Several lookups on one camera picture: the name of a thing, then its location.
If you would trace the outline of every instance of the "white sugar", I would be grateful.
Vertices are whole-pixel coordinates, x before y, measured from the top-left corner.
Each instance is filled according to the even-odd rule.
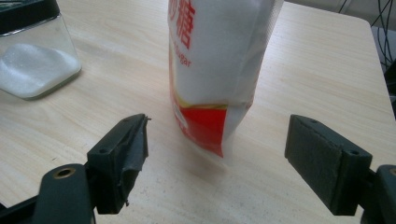
[[[36,97],[81,69],[79,60],[57,49],[16,44],[0,58],[0,89],[21,98]]]

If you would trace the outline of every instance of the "sugar bag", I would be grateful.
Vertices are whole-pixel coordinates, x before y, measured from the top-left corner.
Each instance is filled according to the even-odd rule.
[[[51,90],[80,69],[79,60],[66,52],[15,44],[0,57],[0,89],[28,99]]]
[[[169,0],[171,99],[182,132],[223,156],[252,105],[283,0]]]

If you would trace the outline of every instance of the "wooden table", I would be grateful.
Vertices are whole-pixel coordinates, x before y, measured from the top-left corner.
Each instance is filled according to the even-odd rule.
[[[37,194],[52,168],[84,163],[120,119],[148,125],[149,157],[130,206],[98,223],[359,223],[334,217],[284,158],[290,114],[318,119],[396,163],[396,124],[366,21],[285,3],[253,107],[231,156],[209,160],[177,127],[168,86],[167,1],[59,1],[83,69],[53,94],[0,91],[0,203]]]

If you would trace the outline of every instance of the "black jar lid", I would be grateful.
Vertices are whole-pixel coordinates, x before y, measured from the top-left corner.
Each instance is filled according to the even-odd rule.
[[[0,0],[0,35],[55,18],[59,13],[56,0]]]

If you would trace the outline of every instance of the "red label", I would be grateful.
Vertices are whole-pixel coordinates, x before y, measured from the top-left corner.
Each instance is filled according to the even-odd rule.
[[[198,105],[182,107],[177,101],[174,88],[173,56],[169,49],[169,80],[172,104],[181,131],[199,147],[223,157],[221,142],[226,108],[199,108]]]

